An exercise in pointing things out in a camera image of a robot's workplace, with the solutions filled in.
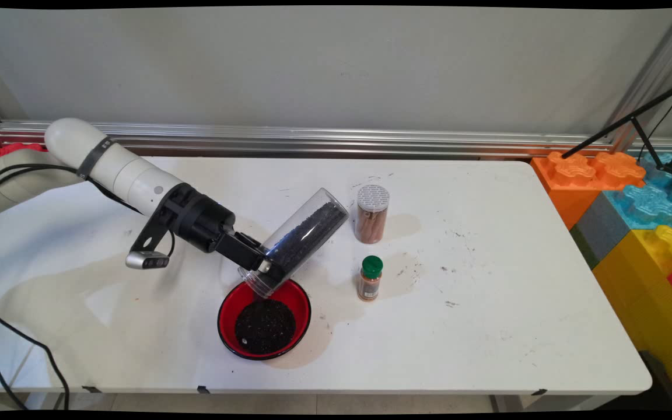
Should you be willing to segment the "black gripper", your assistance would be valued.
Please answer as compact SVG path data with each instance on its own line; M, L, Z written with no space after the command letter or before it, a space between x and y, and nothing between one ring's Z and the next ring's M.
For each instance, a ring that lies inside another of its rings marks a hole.
M204 253L213 253L222 236L232 231L235 214L187 183L173 187L164 197L169 231ZM234 238L243 246L240 276L250 289L279 289L285 282L283 266L269 249L243 232Z

